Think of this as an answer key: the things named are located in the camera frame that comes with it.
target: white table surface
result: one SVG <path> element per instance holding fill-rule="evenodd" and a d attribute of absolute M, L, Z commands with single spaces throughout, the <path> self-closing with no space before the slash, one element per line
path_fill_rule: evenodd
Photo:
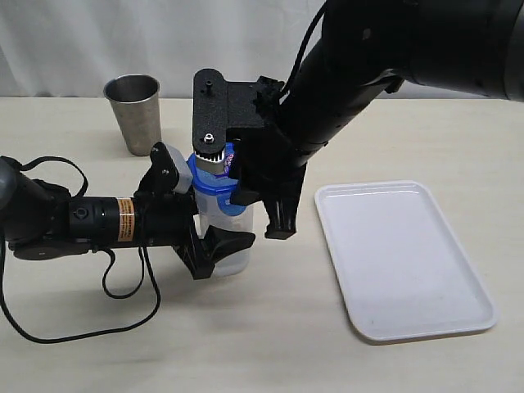
<path fill-rule="evenodd" d="M 165 142 L 191 151 L 192 103 L 161 103 Z M 149 166 L 131 156 L 103 99 L 0 99 L 0 153 L 71 158 L 89 195 L 132 195 Z M 73 169 L 34 171 L 71 189 Z M 483 334 L 371 346 L 350 327 L 314 207 L 330 183 L 416 180 L 440 203 L 499 311 Z M 298 233 L 257 241 L 248 269 L 193 282 L 169 248 L 151 251 L 164 301 L 132 332 L 40 346 L 0 318 L 0 391 L 524 391 L 524 106 L 497 101 L 374 102 L 310 162 Z M 5 290 L 22 326 L 42 337 L 130 323 L 149 312 L 101 289 L 101 254 L 7 259 Z M 135 251 L 119 251 L 113 288 L 131 287 Z"/>

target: white backdrop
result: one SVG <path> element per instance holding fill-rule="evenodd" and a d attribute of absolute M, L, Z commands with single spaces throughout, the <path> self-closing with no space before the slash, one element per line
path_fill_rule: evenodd
<path fill-rule="evenodd" d="M 163 97 L 190 97 L 205 67 L 229 80 L 285 79 L 322 2 L 0 0 L 0 95 L 96 97 L 107 80 L 138 72 L 158 78 Z"/>

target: white tray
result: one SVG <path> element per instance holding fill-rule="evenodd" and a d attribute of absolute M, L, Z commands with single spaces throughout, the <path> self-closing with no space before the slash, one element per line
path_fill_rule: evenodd
<path fill-rule="evenodd" d="M 373 341 L 492 328 L 496 311 L 431 193 L 413 182 L 315 195 L 351 322 Z"/>

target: metal cup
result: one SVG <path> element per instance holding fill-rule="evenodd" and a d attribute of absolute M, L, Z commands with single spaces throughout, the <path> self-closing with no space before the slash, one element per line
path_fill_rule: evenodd
<path fill-rule="evenodd" d="M 162 140 L 158 81 L 149 75 L 122 75 L 108 82 L 104 96 L 111 103 L 128 150 L 135 156 L 149 156 Z"/>

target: cable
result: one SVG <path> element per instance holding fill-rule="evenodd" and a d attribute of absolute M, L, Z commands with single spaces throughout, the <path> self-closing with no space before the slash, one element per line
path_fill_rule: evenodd
<path fill-rule="evenodd" d="M 142 222 L 143 223 L 145 222 L 145 217 L 142 217 Z M 158 287 L 158 284 L 156 283 L 156 280 L 155 280 L 155 274 L 153 273 L 153 268 L 151 266 L 151 261 L 149 260 L 149 255 L 147 253 L 147 246 L 145 242 L 143 242 L 142 246 L 138 248 L 138 255 L 140 256 L 141 262 L 145 264 L 147 267 L 147 272 L 149 274 L 149 278 L 151 279 L 151 284 L 156 294 L 155 307 L 153 308 L 153 311 L 149 313 L 148 316 L 126 327 L 117 327 L 117 328 L 100 330 L 97 332 L 89 332 L 89 333 L 78 334 L 78 335 L 67 336 L 67 337 L 39 338 L 39 337 L 35 337 L 27 333 L 18 324 L 18 322 L 13 318 L 13 316 L 11 315 L 11 312 L 7 308 L 6 299 L 5 299 L 4 290 L 3 290 L 3 279 L 4 279 L 5 267 L 6 267 L 6 237 L 5 237 L 5 233 L 3 232 L 3 228 L 0 228 L 0 307 L 2 308 L 2 311 L 5 314 L 7 321 L 15 328 L 15 330 L 25 339 L 32 341 L 32 342 L 36 342 L 37 344 L 58 344 L 58 343 L 67 342 L 67 341 L 75 341 L 75 340 L 82 340 L 84 338 L 102 336 L 106 334 L 128 332 L 129 330 L 133 330 L 135 328 L 138 328 L 139 326 L 142 326 L 144 323 L 148 322 L 151 318 L 153 318 L 156 312 L 158 311 L 158 309 L 160 308 L 160 301 L 161 301 L 160 288 Z"/>
<path fill-rule="evenodd" d="M 305 49 L 308 46 L 309 40 L 311 39 L 311 35 L 313 35 L 315 27 L 317 27 L 317 24 L 320 22 L 320 19 L 326 13 L 326 4 L 327 2 L 325 2 L 320 7 L 317 14 L 314 16 L 313 20 L 309 24 L 308 29 L 305 31 L 304 38 L 302 39 L 302 43 L 300 44 L 300 48 L 298 50 L 298 53 L 296 54 L 295 64 L 291 69 L 291 73 L 289 74 L 289 78 L 287 79 L 286 84 L 278 94 L 278 99 L 284 97 L 287 94 L 287 92 L 289 92 L 289 90 L 291 89 L 293 82 L 295 82 L 295 78 L 298 74 L 298 70 L 300 69 L 300 65 L 302 64 L 302 58 L 304 57 Z"/>
<path fill-rule="evenodd" d="M 107 274 L 109 274 L 111 268 L 113 267 L 113 265 L 116 262 L 115 252 L 113 250 L 109 249 L 109 248 L 102 248 L 102 249 L 100 249 L 100 251 L 103 251 L 106 254 L 108 254 L 109 258 L 110 258 L 109 266 L 107 266 L 106 272 L 104 273 L 104 275 L 102 277 L 102 288 L 103 288 L 104 292 L 106 293 L 106 295 L 108 295 L 111 299 L 128 299 L 129 297 L 131 297 L 135 293 L 137 293 L 138 290 L 140 289 L 140 287 L 142 286 L 143 281 L 144 281 L 144 273 L 145 273 L 144 261 L 142 260 L 142 263 L 141 263 L 142 274 L 140 276 L 140 281 L 138 282 L 138 285 L 129 293 L 125 293 L 123 295 L 117 295 L 117 294 L 111 292 L 107 288 Z"/>

